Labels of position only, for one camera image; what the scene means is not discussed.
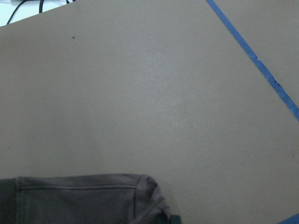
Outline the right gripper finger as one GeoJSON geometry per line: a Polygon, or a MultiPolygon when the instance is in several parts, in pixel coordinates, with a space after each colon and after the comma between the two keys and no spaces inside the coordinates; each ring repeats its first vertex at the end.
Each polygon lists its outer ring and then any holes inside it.
{"type": "Polygon", "coordinates": [[[179,215],[171,215],[170,224],[181,224],[181,217],[179,215]]]}

